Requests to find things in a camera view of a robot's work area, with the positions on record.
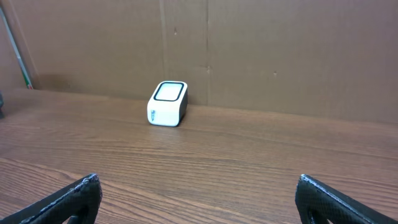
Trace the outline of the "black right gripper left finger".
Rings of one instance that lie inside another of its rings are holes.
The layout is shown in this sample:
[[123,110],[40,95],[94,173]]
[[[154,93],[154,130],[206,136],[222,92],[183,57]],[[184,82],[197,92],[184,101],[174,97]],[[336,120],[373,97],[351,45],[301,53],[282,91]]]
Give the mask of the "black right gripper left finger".
[[48,197],[13,213],[1,223],[94,224],[102,199],[100,179],[89,174]]

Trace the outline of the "white barcode scanner box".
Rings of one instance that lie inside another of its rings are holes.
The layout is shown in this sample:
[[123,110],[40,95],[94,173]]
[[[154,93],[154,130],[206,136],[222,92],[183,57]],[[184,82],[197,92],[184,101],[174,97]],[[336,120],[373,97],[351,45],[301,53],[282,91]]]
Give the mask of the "white barcode scanner box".
[[160,82],[147,104],[147,119],[156,126],[178,126],[188,105],[188,85],[181,81]]

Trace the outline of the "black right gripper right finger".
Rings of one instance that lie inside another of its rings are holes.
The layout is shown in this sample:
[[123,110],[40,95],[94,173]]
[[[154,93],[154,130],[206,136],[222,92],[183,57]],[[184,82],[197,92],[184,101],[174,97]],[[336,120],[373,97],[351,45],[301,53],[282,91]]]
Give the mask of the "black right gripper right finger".
[[397,220],[306,174],[302,174],[298,180],[295,204],[302,223],[397,224]]

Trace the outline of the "grey pole with coloured tip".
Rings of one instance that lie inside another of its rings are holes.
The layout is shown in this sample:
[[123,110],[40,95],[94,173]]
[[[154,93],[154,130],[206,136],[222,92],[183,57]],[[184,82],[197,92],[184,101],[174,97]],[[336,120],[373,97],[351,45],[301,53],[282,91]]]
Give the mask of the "grey pole with coloured tip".
[[2,19],[2,21],[4,23],[4,25],[5,25],[6,30],[7,30],[8,38],[9,38],[9,41],[10,41],[10,43],[12,45],[12,49],[13,49],[15,55],[16,55],[16,59],[17,59],[17,62],[19,64],[20,70],[22,72],[25,85],[26,85],[26,87],[28,89],[33,90],[34,87],[33,87],[33,84],[32,84],[32,82],[30,80],[30,75],[29,75],[28,69],[27,69],[27,67],[26,67],[26,65],[24,63],[24,59],[22,58],[22,55],[21,55],[21,53],[19,51],[19,47],[18,47],[18,45],[16,43],[16,40],[14,38],[14,34],[12,33],[11,27],[10,27],[10,25],[8,23],[7,17],[5,15],[5,13],[4,13],[4,9],[2,7],[1,7],[1,19]]

